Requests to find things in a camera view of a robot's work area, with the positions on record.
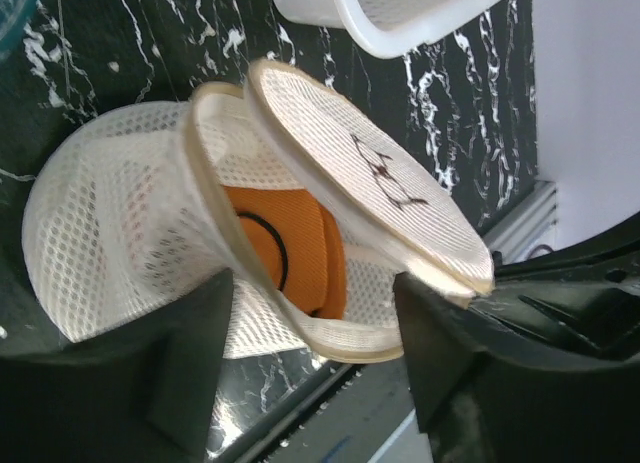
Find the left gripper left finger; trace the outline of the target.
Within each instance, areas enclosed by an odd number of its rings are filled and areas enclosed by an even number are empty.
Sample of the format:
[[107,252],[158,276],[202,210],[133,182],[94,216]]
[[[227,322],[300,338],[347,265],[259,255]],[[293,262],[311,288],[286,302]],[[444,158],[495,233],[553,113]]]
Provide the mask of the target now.
[[94,338],[2,357],[2,461],[204,461],[233,294],[222,270]]

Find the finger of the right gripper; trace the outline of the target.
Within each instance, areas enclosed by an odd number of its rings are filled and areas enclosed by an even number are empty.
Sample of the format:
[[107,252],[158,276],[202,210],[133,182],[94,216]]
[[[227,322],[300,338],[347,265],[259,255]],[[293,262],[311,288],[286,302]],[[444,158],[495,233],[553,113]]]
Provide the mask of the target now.
[[499,271],[471,309],[523,336],[586,356],[639,354],[639,227],[618,225]]

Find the white mesh laundry bag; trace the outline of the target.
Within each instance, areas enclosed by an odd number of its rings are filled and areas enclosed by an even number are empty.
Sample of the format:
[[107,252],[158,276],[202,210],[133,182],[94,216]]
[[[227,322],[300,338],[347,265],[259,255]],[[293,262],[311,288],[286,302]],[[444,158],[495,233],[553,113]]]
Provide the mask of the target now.
[[77,129],[32,187],[22,249],[75,343],[230,270],[228,359],[307,347],[389,361],[403,353],[396,275],[460,307],[494,286],[487,246],[421,164],[341,94],[266,59],[242,86]]

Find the orange bra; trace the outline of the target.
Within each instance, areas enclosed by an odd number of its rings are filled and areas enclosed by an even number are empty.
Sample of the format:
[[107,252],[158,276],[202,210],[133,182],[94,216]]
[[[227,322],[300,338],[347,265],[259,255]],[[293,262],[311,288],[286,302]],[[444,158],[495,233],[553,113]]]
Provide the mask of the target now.
[[225,191],[275,287],[311,317],[341,319],[347,270],[333,215],[302,189]]

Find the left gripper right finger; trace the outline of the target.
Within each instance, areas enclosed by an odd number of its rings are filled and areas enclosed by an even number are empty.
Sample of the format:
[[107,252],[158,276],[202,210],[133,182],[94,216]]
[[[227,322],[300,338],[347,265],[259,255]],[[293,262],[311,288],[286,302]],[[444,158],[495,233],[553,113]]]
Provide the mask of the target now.
[[409,388],[437,462],[635,462],[639,354],[586,356],[460,308],[402,274]]

